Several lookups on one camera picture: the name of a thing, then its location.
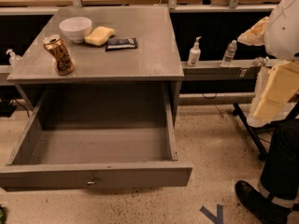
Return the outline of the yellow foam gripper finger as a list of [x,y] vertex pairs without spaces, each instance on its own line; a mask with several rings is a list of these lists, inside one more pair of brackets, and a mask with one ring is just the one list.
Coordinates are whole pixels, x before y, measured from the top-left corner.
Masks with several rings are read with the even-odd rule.
[[251,116],[258,121],[272,121],[297,92],[299,63],[282,61],[272,68],[263,66],[257,76]]

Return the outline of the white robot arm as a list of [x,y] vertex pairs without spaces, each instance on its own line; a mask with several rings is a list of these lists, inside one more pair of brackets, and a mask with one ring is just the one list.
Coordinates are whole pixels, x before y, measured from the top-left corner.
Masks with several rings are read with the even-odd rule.
[[271,12],[265,27],[266,52],[277,59],[272,68],[262,67],[255,97],[249,110],[249,124],[264,126],[299,91],[299,0],[282,0]]

